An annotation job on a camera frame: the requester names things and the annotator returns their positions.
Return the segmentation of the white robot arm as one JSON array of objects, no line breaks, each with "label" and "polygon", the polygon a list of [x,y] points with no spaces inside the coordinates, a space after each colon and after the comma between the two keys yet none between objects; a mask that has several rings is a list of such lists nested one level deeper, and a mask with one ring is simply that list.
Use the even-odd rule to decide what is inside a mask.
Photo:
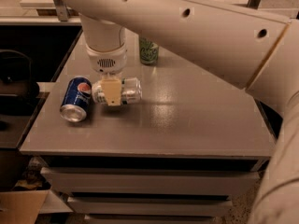
[{"label": "white robot arm", "polygon": [[299,21],[211,0],[63,0],[245,90],[283,118],[249,224],[299,224]]}]

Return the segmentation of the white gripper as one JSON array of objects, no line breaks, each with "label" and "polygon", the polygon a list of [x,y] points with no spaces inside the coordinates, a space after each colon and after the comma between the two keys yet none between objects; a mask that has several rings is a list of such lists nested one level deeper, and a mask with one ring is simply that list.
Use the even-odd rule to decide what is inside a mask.
[{"label": "white gripper", "polygon": [[[97,51],[86,46],[92,69],[99,74],[118,74],[127,64],[127,49],[125,45],[112,51]],[[101,87],[107,104],[121,104],[121,80],[119,78],[103,78]]]}]

